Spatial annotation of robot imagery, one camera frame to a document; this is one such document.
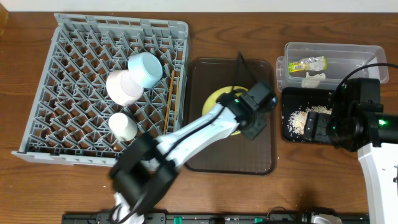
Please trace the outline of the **yellow plate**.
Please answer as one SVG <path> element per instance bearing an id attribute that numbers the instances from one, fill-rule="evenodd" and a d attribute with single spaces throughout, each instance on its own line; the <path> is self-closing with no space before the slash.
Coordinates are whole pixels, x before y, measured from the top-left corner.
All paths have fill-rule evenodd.
<path id="1" fill-rule="evenodd" d="M 205 101 L 203 107 L 202 107 L 202 111 L 201 111 L 201 115 L 206 115 L 211 109 L 212 107 L 214 107 L 214 105 L 216 105 L 216 100 L 223 94 L 223 93 L 229 93 L 232 89 L 232 86 L 226 86 L 223 88 L 220 88 L 216 91 L 214 91 Z M 235 91 L 235 95 L 236 96 L 240 96 L 243 93 L 247 92 L 248 89 L 242 86 L 235 86 L 234 88 Z"/>

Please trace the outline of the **orange green snack wrapper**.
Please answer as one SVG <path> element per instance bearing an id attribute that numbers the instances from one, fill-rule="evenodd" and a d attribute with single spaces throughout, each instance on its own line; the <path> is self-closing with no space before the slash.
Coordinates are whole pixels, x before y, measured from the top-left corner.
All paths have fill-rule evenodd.
<path id="1" fill-rule="evenodd" d="M 322 71 L 328 67 L 327 59 L 324 56 L 321 57 L 310 57 L 303 58 L 296 62 L 290 62 L 288 64 L 289 73 L 301 72 L 301 71 Z"/>

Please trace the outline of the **wooden chopstick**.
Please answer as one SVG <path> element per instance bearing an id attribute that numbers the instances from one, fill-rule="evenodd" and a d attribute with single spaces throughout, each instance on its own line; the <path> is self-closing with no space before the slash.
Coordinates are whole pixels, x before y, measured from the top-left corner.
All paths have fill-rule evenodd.
<path id="1" fill-rule="evenodd" d="M 173 122 L 174 131 L 176 131 L 176 122 L 177 122 L 177 115 L 178 115 L 178 113 L 177 113 L 177 105 L 178 105 L 179 84 L 180 84 L 180 77 L 178 77 L 178 80 L 177 80 L 177 88 L 176 88 L 176 94 L 175 94 L 174 122 Z"/>
<path id="2" fill-rule="evenodd" d="M 172 76 L 170 79 L 170 88 L 169 88 L 169 94 L 168 94 L 168 100 L 167 100 L 167 110 L 166 110 L 163 134 L 166 134 L 167 128 L 168 128 L 168 123 L 169 123 L 169 112 L 170 112 L 170 105 L 171 105 L 172 93 L 173 93 L 173 88 L 174 88 L 174 78 L 175 78 L 175 71 L 173 70 Z"/>

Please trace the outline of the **light blue bowl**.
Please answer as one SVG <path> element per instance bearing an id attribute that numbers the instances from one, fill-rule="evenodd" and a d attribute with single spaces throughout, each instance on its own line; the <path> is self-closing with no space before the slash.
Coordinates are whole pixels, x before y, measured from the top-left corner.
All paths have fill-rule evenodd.
<path id="1" fill-rule="evenodd" d="M 129 57 L 127 68 L 129 79 L 143 88 L 153 88 L 163 75 L 159 59 L 148 52 Z"/>

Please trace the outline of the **white pink cup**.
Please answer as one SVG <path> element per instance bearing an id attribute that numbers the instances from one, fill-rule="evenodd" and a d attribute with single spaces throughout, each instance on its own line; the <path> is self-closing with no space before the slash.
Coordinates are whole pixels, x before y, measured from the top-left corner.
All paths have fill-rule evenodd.
<path id="1" fill-rule="evenodd" d="M 120 141 L 130 141 L 136 137 L 138 126 L 124 113 L 113 114 L 108 121 L 109 128 Z"/>

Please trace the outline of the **white pink bowl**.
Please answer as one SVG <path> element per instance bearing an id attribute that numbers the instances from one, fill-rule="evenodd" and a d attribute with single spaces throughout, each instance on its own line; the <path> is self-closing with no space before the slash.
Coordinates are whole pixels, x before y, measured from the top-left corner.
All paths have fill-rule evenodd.
<path id="1" fill-rule="evenodd" d="M 143 87 L 131 80 L 128 70 L 110 72 L 106 80 L 106 91 L 121 106 L 131 106 L 144 93 Z"/>

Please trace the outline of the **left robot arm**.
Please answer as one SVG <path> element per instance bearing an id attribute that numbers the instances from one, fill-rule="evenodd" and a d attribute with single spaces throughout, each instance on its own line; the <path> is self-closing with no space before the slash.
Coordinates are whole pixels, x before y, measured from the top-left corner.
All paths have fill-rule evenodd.
<path id="1" fill-rule="evenodd" d="M 265 128 L 264 115 L 276 103 L 271 93 L 223 93 L 207 114 L 178 131 L 156 138 L 142 134 L 109 173 L 116 201 L 109 222 L 142 223 L 143 215 L 165 196 L 184 163 L 235 131 L 253 140 Z"/>

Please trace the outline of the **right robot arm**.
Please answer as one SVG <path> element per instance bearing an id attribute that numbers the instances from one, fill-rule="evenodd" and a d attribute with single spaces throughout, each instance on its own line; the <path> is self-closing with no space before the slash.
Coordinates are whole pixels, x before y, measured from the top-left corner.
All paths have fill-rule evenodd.
<path id="1" fill-rule="evenodd" d="M 309 112 L 303 137 L 356 152 L 371 223 L 397 223 L 397 116 L 384 113 L 380 82 L 353 78 L 339 86 L 331 114 Z"/>

